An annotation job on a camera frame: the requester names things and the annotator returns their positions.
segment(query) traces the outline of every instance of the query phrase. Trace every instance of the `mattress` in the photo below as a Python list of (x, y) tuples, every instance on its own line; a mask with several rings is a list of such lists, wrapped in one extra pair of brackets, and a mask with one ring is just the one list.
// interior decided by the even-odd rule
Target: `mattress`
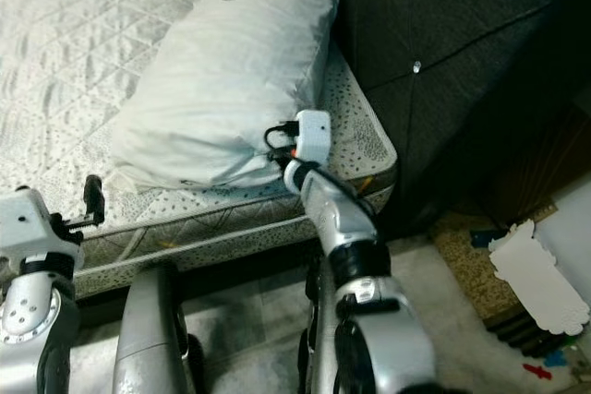
[[(154, 261), (192, 269), (315, 236), (280, 180), (118, 191), (113, 118), (170, 25), (197, 1), (0, 0), (0, 192), (35, 187), (50, 211), (70, 217), (84, 211), (85, 177), (103, 179), (106, 220), (85, 230), (78, 297), (127, 285)], [(396, 151), (334, 44), (320, 106), (332, 116), (330, 169), (381, 209)]]

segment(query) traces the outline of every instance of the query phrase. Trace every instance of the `gray floor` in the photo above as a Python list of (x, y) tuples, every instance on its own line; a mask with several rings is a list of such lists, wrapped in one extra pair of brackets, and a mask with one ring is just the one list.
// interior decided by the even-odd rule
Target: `gray floor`
[[(482, 394), (558, 392), (572, 380), (552, 368), (551, 381), (527, 373), (525, 359), (488, 334), (437, 250), (425, 238), (390, 245), (392, 271), (434, 341), (440, 381)], [(297, 344), (308, 301), (303, 269), (277, 274), (185, 303), (187, 328), (206, 353), (212, 394), (295, 393)], [(108, 393), (118, 324), (83, 331), (72, 352), (70, 392)]]

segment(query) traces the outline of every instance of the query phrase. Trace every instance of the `white paper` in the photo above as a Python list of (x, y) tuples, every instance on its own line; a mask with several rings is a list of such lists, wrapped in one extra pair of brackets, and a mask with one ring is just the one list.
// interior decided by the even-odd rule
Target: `white paper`
[(589, 321), (589, 306), (556, 269), (556, 257), (533, 238), (534, 223), (513, 226), (488, 246), (495, 276), (507, 281), (537, 325), (571, 336)]

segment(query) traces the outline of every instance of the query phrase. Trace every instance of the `red object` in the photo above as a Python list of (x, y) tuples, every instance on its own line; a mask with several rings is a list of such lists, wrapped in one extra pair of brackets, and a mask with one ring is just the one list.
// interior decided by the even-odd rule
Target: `red object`
[(546, 371), (541, 366), (533, 366), (531, 364), (524, 364), (524, 369), (530, 373), (534, 373), (538, 378), (552, 379), (552, 373)]

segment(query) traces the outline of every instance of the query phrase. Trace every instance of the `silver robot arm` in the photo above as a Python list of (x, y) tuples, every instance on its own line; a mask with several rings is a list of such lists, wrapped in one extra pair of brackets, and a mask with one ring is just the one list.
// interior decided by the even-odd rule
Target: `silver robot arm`
[(339, 385), (333, 392), (394, 394), (435, 387), (433, 347), (391, 276), (388, 249), (367, 209), (318, 165), (299, 162), (292, 170), (297, 171), (290, 181), (301, 189), (332, 271), (337, 318), (328, 328), (338, 323), (332, 331)]
[(82, 226), (104, 220), (101, 181), (84, 187), (87, 213), (70, 221), (50, 214), (27, 187), (0, 196), (0, 257), (18, 277), (0, 305), (0, 392), (68, 391), (69, 352), (79, 316), (72, 283), (82, 266)]

